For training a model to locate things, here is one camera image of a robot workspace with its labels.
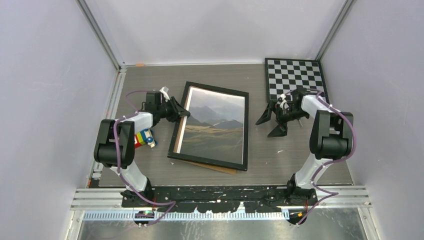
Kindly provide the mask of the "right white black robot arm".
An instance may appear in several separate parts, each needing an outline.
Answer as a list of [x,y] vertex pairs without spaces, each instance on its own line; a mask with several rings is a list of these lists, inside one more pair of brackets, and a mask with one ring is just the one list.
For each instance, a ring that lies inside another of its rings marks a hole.
[[313,118],[310,154],[286,185],[285,199],[291,205],[299,205],[313,198],[316,180],[329,165],[344,161],[353,154],[356,141],[354,115],[327,103],[321,97],[321,91],[304,87],[270,100],[256,125],[270,121],[272,115],[275,115],[277,125],[267,135],[269,138],[285,137],[290,121]]

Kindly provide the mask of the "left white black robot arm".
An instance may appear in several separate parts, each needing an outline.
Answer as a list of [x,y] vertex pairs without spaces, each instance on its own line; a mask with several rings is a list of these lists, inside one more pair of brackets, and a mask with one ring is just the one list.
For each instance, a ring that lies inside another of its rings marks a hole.
[[141,207],[153,204],[154,192],[148,177],[135,163],[135,136],[150,130],[161,119],[174,123],[190,112],[173,97],[168,88],[145,91],[145,101],[135,112],[118,119],[103,119],[100,122],[93,151],[94,160],[111,169],[125,184],[124,196],[134,197]]

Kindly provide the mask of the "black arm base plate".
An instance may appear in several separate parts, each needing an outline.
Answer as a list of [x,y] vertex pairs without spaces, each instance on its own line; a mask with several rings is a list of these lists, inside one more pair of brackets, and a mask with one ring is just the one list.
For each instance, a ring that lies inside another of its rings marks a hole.
[[315,190],[296,195],[286,186],[278,185],[233,185],[233,186],[156,186],[153,189],[153,203],[147,203],[135,196],[127,198],[121,192],[124,208],[152,208],[159,213],[169,209],[171,213],[234,213],[244,207],[247,213],[274,213],[280,207],[313,206],[317,200]]

